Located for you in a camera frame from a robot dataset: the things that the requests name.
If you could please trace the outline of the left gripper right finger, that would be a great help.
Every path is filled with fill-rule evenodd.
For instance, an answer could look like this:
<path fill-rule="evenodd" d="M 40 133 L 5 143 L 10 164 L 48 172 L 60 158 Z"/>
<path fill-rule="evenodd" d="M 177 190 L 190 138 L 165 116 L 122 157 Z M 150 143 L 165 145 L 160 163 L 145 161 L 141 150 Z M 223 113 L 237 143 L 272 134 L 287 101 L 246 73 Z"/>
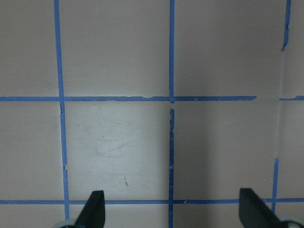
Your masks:
<path fill-rule="evenodd" d="M 244 228 L 271 228 L 281 223 L 251 188 L 239 190 L 239 219 Z"/>

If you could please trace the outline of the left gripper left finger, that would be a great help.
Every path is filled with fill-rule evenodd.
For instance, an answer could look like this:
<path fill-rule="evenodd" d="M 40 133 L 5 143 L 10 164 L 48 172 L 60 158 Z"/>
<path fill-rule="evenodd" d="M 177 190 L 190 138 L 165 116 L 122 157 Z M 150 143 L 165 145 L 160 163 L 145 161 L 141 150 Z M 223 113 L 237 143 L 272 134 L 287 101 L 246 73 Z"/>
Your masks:
<path fill-rule="evenodd" d="M 103 228 L 105 225 L 104 191 L 93 191 L 75 221 L 75 228 Z"/>

